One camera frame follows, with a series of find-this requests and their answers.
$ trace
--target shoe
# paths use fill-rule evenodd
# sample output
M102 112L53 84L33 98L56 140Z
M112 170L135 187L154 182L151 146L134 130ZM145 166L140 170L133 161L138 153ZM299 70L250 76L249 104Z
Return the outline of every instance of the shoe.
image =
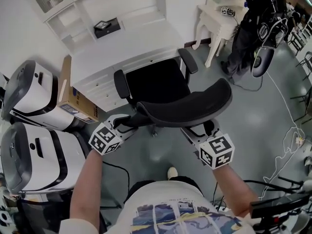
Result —
M177 177L177 170L176 168L174 167L170 167L168 172L167 172L167 177L168 177L168 180L170 180L172 177Z
M221 64L221 70L222 72L226 75L226 76L229 76L229 73L228 73L228 70L226 69L226 67L224 67L224 61L221 61L220 64Z

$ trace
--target human arm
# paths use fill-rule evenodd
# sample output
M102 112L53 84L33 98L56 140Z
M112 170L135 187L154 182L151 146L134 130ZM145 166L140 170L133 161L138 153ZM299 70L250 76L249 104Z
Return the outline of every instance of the human arm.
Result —
M80 172L70 204L70 218L83 219L99 229L102 156L92 150Z
M235 216L245 217L249 213L250 203L259 200L257 194L229 165L217 168L213 173L229 208Z

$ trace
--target gray floor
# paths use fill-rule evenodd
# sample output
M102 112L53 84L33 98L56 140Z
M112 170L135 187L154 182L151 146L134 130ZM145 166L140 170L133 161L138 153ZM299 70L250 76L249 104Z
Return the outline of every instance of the gray floor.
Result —
M217 79L223 77L220 70L220 61L229 54L225 49L220 57L214 58L210 68L205 68L204 62L209 53L209 47L202 45L196 51L190 50L199 65L199 71L191 76L191 91L203 91ZM290 100L290 97L305 94L311 87L307 79L302 82L305 72L298 64L294 54L286 44L279 46L275 52L268 73L281 90L292 117L297 118L304 114L303 103ZM240 85L255 89L260 85L260 79L254 79L250 73L239 82ZM283 155L282 140L285 133L293 126L284 100L278 89L268 76L263 77L263 85L258 92L246 92L238 87L232 87L233 101L230 106L217 117L222 131L228 133L236 147L234 160L231 166L243 179L262 180L263 176L271 176L275 170L274 158ZM100 114L104 121L111 114L133 114L126 105L109 114ZM303 125L306 135L312 135L312 121ZM97 124L87 127L92 132ZM285 140L288 146L292 135ZM281 172L282 176L302 180L305 177L303 158L309 151L305 148L299 150L292 157L288 165ZM103 157L103 160L126 168L130 173L130 186L137 181L154 179L165 180L166 172L170 166L175 166L182 176L194 179L203 191L204 196L212 200L215 188L215 179L212 171L204 167L194 154L194 147L185 139L179 129L164 128L158 136L153 138L145 127L123 144L116 152ZM282 167L286 159L278 160L278 167ZM263 187L251 185L261 194ZM121 203L127 196L127 176L120 169L103 166L102 204L111 206L114 200ZM104 217L115 223L119 210L102 211Z

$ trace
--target person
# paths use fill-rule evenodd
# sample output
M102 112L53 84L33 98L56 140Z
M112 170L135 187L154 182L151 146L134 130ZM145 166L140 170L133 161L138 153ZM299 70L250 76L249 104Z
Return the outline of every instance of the person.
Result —
M286 12L285 0L246 0L248 12L240 23L227 61L221 62L222 71L232 80L240 78L250 68L252 56L259 44L258 23L273 15L281 17Z
M92 150L73 191L70 219L60 225L60 234L97 234L101 194L102 156ZM108 234L156 233L255 233L248 224L249 205L257 195L229 165L213 170L233 215L218 212L190 178L168 170L168 181L136 183L127 196L116 225Z
M287 7L287 12L293 11L293 10L294 10L294 7L292 6L292 3L291 3L291 2L287 2L287 3L286 3L286 7Z
M292 13L292 16L288 18L288 21L287 21L288 31L287 31L287 34L284 36L285 42L288 42L289 35L293 31L293 28L298 29L298 24L300 22L301 22L301 15L298 12L294 11Z

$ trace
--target white t-shirt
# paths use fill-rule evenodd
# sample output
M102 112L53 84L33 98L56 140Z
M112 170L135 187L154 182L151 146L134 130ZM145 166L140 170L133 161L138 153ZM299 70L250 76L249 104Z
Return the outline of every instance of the white t-shirt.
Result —
M60 234L97 234L85 220L61 222ZM252 234L241 218L218 213L200 191L179 181L160 181L136 191L107 234Z

